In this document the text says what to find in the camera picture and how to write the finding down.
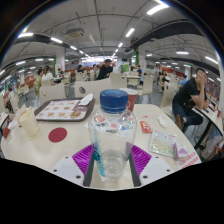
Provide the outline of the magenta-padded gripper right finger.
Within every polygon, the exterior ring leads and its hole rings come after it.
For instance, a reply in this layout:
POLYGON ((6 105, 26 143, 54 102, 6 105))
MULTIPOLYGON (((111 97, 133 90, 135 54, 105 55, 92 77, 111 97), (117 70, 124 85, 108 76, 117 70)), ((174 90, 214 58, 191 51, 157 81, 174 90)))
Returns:
POLYGON ((136 145, 132 147, 129 163, 135 186, 147 185, 174 172, 160 156, 152 156, 136 145))

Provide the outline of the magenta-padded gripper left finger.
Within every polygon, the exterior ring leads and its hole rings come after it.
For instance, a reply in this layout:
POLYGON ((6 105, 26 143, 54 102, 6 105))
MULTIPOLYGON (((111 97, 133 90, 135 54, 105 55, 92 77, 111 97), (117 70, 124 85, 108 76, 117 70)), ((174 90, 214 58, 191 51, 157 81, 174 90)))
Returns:
POLYGON ((93 167, 92 146, 88 145, 73 156, 63 156, 50 172, 79 186, 89 187, 93 167))

